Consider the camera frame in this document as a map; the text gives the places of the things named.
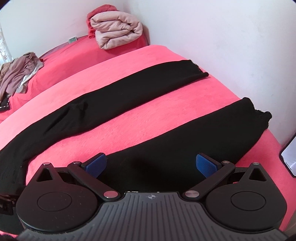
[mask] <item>blue gripper pad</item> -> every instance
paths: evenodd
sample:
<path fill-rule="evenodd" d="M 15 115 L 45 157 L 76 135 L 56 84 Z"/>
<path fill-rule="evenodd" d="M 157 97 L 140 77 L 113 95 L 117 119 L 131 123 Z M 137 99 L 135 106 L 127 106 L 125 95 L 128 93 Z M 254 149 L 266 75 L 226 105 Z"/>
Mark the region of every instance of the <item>blue gripper pad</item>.
<path fill-rule="evenodd" d="M 204 154 L 198 154 L 196 156 L 196 168 L 205 177 L 209 177 L 221 168 L 221 164 Z"/>
<path fill-rule="evenodd" d="M 91 176 L 97 178 L 106 168 L 107 158 L 104 153 L 99 153 L 81 164 L 81 167 Z"/>

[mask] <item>phone screen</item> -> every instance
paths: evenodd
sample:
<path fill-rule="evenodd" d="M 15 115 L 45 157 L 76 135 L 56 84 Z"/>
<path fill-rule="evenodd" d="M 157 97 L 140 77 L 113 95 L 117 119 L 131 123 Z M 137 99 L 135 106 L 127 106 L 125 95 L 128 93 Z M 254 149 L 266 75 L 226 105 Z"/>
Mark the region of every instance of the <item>phone screen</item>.
<path fill-rule="evenodd" d="M 296 177 L 296 134 L 280 152 L 280 159 L 293 177 Z"/>

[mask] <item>red bedsheet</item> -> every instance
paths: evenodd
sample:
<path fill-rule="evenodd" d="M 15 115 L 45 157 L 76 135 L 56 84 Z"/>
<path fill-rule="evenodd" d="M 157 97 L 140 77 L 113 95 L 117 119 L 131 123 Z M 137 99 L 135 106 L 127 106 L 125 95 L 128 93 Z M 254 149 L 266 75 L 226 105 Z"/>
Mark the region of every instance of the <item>red bedsheet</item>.
<path fill-rule="evenodd" d="M 16 93 L 9 98 L 11 109 L 0 113 L 0 123 L 29 100 L 69 76 L 107 59 L 145 46 L 147 46 L 147 41 L 144 35 L 131 43 L 110 50 L 100 49 L 96 40 L 89 39 L 87 36 L 66 45 L 43 58 L 44 67 L 29 81 L 27 93 Z"/>
<path fill-rule="evenodd" d="M 44 91 L 1 123 L 0 149 L 26 127 L 84 93 L 152 65 L 182 59 L 164 46 L 152 45 L 83 70 Z M 91 131 L 57 142 L 31 161 L 26 181 L 29 182 L 43 162 L 65 167 L 73 161 L 84 162 L 99 152 L 108 155 L 154 138 L 237 100 L 239 98 L 235 94 L 209 76 L 127 111 Z M 236 166 L 248 167 L 256 161 L 269 173 L 287 201 L 287 213 L 280 228 L 284 230 L 296 209 L 296 179 L 280 161 L 280 148 L 272 133 L 266 130 Z"/>

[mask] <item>curtain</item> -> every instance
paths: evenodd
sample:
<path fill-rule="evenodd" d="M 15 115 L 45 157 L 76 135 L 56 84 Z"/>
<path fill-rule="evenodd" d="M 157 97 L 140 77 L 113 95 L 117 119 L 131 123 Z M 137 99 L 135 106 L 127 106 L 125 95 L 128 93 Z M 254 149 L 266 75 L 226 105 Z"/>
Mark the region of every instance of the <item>curtain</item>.
<path fill-rule="evenodd" d="M 12 61 L 13 58 L 6 45 L 5 38 L 0 24 L 0 65 Z"/>

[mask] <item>pink bedsheet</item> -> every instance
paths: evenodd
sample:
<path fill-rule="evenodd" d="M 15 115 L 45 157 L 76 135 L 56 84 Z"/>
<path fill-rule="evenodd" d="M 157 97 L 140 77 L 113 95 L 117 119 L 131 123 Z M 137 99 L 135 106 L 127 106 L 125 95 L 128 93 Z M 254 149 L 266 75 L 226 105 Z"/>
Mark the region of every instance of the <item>pink bedsheet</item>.
<path fill-rule="evenodd" d="M 144 35 L 135 41 L 110 49 L 100 49 L 95 39 L 87 36 L 66 45 L 43 58 L 44 67 L 29 81 L 25 94 L 15 94 L 9 98 L 11 109 L 0 113 L 0 123 L 29 100 L 56 83 L 77 72 L 101 63 L 107 59 L 147 46 Z"/>
<path fill-rule="evenodd" d="M 166 47 L 152 45 L 85 69 L 44 91 L 3 121 L 0 124 L 0 149 L 24 128 L 84 93 L 152 65 L 182 59 Z M 130 110 L 91 131 L 59 141 L 31 161 L 26 181 L 28 183 L 43 162 L 64 167 L 73 161 L 84 162 L 99 152 L 110 154 L 156 137 L 238 99 L 217 79 L 209 76 Z M 296 179 L 279 160 L 280 148 L 271 132 L 266 130 L 237 166 L 247 167 L 257 161 L 267 170 L 287 201 L 288 210 L 281 225 L 281 230 L 284 230 L 296 208 Z"/>

